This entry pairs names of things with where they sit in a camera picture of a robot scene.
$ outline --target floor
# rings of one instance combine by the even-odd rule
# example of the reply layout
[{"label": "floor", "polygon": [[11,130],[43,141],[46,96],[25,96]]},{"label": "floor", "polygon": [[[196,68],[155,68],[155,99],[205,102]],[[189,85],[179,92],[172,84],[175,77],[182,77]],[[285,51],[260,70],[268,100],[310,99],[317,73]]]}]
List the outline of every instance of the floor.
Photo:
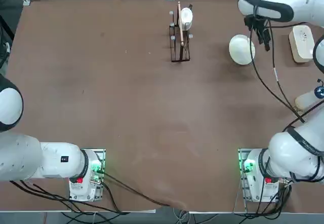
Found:
[{"label": "floor", "polygon": [[[4,17],[10,28],[15,31],[18,25],[20,14],[22,11],[22,1],[20,0],[0,0],[0,14]],[[111,213],[101,213],[106,217],[113,217]],[[68,213],[67,215],[75,217],[76,214]],[[204,222],[205,220],[214,216],[213,214],[195,214],[196,223]],[[92,223],[93,216],[81,216],[78,218],[82,221],[88,221]],[[233,214],[220,214],[215,219],[210,221],[213,223],[239,223],[243,218],[235,216]],[[95,216],[94,221],[102,221],[99,216]],[[20,212],[20,213],[0,213],[1,224],[62,224],[69,222],[69,219],[63,216],[60,212],[48,212],[48,213],[35,213],[35,212]],[[169,224],[176,223],[171,208],[160,208],[156,213],[132,213],[126,216],[121,216],[113,221],[113,223],[132,223],[132,224]],[[245,223],[270,223],[271,220],[265,218],[257,218],[254,220],[246,220]],[[277,220],[273,220],[272,223],[323,223],[324,215],[321,214],[282,214]],[[190,223],[195,223],[193,215],[191,215]]]}]

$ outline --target red emergency stop button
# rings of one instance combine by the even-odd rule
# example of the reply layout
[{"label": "red emergency stop button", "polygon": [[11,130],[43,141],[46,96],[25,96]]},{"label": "red emergency stop button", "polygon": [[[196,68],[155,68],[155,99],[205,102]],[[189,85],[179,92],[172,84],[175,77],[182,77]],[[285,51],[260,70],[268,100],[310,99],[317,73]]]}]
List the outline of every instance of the red emergency stop button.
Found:
[{"label": "red emergency stop button", "polygon": [[266,177],[264,180],[265,180],[266,183],[270,183],[270,182],[272,182],[272,180],[271,180],[270,177]]}]

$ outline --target sticker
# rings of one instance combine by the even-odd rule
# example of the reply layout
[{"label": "sticker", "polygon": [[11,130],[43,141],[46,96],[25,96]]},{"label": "sticker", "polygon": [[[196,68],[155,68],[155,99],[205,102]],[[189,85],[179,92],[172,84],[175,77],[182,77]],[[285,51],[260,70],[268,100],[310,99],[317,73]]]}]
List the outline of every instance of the sticker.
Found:
[{"label": "sticker", "polygon": [[61,162],[68,162],[69,156],[61,156]]}]

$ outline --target white container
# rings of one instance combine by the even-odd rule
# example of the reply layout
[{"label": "white container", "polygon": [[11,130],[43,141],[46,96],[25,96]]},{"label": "white container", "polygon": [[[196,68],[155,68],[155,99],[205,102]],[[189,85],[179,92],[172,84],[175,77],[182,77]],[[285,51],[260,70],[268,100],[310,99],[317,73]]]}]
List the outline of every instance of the white container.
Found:
[{"label": "white container", "polygon": [[[255,47],[253,42],[252,56],[255,57]],[[229,42],[229,54],[233,61],[239,65],[247,65],[252,62],[250,52],[250,39],[246,35],[235,35]]]},{"label": "white container", "polygon": [[183,30],[189,30],[192,25],[192,11],[189,8],[183,8],[181,10],[181,23]]},{"label": "white container", "polygon": [[313,59],[315,46],[312,31],[307,25],[296,25],[289,34],[293,58],[296,63],[306,63]]},{"label": "white container", "polygon": [[319,99],[318,97],[315,96],[314,90],[312,90],[312,91],[309,91],[309,92],[297,97],[295,99],[295,104],[298,109],[305,110],[305,109],[315,105],[316,103],[318,103],[321,100],[322,99]]}]

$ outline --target white bowl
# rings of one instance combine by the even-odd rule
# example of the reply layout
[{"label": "white bowl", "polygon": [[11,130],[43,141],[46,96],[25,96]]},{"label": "white bowl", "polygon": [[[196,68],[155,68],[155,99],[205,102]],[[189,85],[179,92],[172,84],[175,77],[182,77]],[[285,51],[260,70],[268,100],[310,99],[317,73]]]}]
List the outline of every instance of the white bowl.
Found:
[{"label": "white bowl", "polygon": [[[255,47],[252,42],[252,55],[255,57]],[[247,65],[252,62],[250,53],[250,38],[246,35],[235,35],[229,42],[229,54],[233,61],[239,65]]]}]

